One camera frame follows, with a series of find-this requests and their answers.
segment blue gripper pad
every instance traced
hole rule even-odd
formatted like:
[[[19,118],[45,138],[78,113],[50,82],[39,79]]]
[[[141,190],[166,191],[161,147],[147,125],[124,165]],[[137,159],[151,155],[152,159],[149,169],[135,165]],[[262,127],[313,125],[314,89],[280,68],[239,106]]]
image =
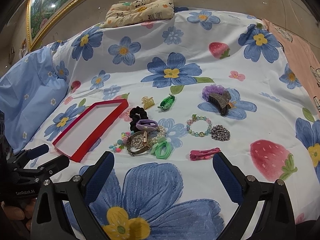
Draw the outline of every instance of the blue gripper pad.
[[[215,154],[213,156],[212,164],[231,201],[241,205],[243,201],[242,186],[230,168],[223,161],[219,154]]]
[[[49,151],[49,146],[47,144],[40,145],[32,150],[29,150],[27,153],[27,158],[34,160],[35,158],[40,157],[41,155]]]
[[[113,166],[115,164],[115,157],[111,152],[105,152],[97,161],[97,163],[99,163],[102,158],[103,158],[102,163],[100,164],[99,167],[97,167],[97,170],[91,176],[91,178],[86,184],[84,201],[87,205],[89,205],[90,203],[94,202],[97,199],[100,191],[102,190],[103,185],[107,181],[107,178],[109,177],[113,169]]]

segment light blue pillowcase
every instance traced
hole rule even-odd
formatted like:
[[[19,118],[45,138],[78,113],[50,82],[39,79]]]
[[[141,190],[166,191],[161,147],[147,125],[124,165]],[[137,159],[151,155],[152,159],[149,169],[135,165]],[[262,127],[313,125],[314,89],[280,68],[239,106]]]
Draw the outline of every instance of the light blue pillowcase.
[[[57,108],[68,84],[55,74],[51,49],[31,52],[0,79],[0,110],[4,134],[17,153]]]

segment pillow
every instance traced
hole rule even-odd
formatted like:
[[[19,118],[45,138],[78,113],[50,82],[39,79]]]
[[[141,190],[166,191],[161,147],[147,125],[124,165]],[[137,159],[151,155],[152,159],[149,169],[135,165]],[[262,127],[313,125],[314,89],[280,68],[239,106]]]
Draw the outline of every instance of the pillow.
[[[111,6],[101,28],[115,28],[145,21],[171,19],[173,0],[137,0]]]
[[[48,47],[23,57],[0,79],[4,134],[14,153],[26,146],[67,90],[65,80],[55,74]]]

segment human hand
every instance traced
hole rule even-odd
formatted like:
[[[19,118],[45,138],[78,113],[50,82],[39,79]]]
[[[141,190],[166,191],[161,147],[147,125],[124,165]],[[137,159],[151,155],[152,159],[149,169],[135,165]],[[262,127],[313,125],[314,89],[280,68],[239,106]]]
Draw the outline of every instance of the human hand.
[[[1,203],[3,211],[9,220],[24,220],[29,219],[26,223],[27,229],[30,231],[31,228],[31,218],[33,214],[33,209],[36,204],[36,199],[32,199],[31,202],[26,206],[24,210],[18,207],[7,206],[4,202]]]

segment pink flower print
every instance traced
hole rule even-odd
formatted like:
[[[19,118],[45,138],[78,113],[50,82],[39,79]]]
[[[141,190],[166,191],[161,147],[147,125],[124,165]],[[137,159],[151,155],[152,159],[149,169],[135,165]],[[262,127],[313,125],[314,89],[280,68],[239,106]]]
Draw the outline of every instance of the pink flower print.
[[[237,71],[230,71],[230,78],[235,78],[235,79],[237,79],[237,80],[239,80],[239,81],[243,81],[243,80],[245,80],[245,75],[243,75],[243,74],[239,74]]]
[[[147,27],[148,29],[152,29],[152,28],[153,28],[153,23],[155,23],[155,21],[144,22],[144,23],[141,23],[141,26],[145,26],[145,27]]]
[[[67,104],[69,104],[72,100],[73,100],[73,97],[72,97],[72,96],[67,97],[67,98],[64,100],[64,104],[67,105]]]
[[[297,218],[295,220],[295,224],[298,225],[298,224],[302,223],[303,219],[304,219],[304,213],[301,213],[300,215],[297,216]]]
[[[127,111],[123,112],[119,118],[123,118],[125,122],[131,122],[132,119],[129,117],[130,111],[133,107],[129,107]]]

